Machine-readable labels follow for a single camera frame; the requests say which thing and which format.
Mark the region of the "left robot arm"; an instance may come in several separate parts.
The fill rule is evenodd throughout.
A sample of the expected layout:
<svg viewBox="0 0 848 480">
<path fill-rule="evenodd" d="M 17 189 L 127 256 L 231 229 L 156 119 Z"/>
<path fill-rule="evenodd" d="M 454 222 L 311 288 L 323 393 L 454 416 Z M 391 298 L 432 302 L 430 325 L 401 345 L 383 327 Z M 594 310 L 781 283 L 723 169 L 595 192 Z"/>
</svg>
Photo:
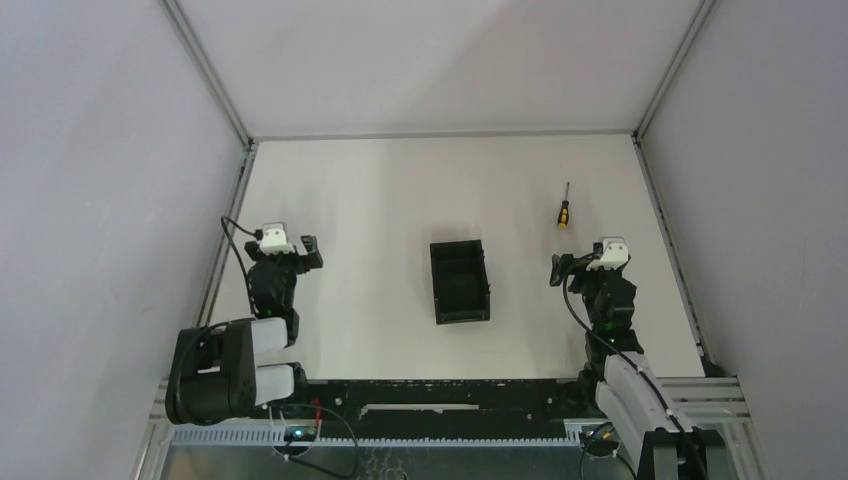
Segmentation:
<svg viewBox="0 0 848 480">
<path fill-rule="evenodd" d="M 173 424 L 210 426 L 250 415 L 274 401 L 290 417 L 311 407 L 311 388 L 297 366 L 260 367 L 261 353 L 293 346 L 300 316 L 294 307 L 298 277 L 323 267 L 317 238 L 301 238 L 303 254 L 268 239 L 245 244 L 253 264 L 246 270 L 251 315 L 179 332 L 165 396 Z"/>
</svg>

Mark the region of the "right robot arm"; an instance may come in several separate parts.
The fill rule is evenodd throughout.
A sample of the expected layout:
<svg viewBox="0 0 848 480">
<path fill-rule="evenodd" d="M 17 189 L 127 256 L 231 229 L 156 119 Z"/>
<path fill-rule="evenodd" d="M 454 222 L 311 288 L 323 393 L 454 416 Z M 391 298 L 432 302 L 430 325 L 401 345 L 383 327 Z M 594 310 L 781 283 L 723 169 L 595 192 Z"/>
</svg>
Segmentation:
<svg viewBox="0 0 848 480">
<path fill-rule="evenodd" d="M 630 260 L 624 240 L 614 237 L 600 239 L 582 256 L 551 259 L 549 284 L 561 288 L 566 309 L 585 333 L 579 406 L 605 415 L 618 438 L 613 454 L 635 479 L 728 479 L 724 439 L 677 406 L 639 343 L 632 324 L 637 288 L 624 276 Z"/>
</svg>

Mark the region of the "yellow black screwdriver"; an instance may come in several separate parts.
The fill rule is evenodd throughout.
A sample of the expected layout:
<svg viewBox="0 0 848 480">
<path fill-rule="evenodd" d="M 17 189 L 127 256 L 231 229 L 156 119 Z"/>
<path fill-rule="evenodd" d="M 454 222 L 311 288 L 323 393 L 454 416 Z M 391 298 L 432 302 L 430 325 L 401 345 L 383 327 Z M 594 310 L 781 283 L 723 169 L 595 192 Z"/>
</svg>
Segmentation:
<svg viewBox="0 0 848 480">
<path fill-rule="evenodd" d="M 559 228 L 566 228 L 570 221 L 570 201 L 569 201 L 570 183 L 567 182 L 564 188 L 563 200 L 557 217 L 557 225 Z"/>
</svg>

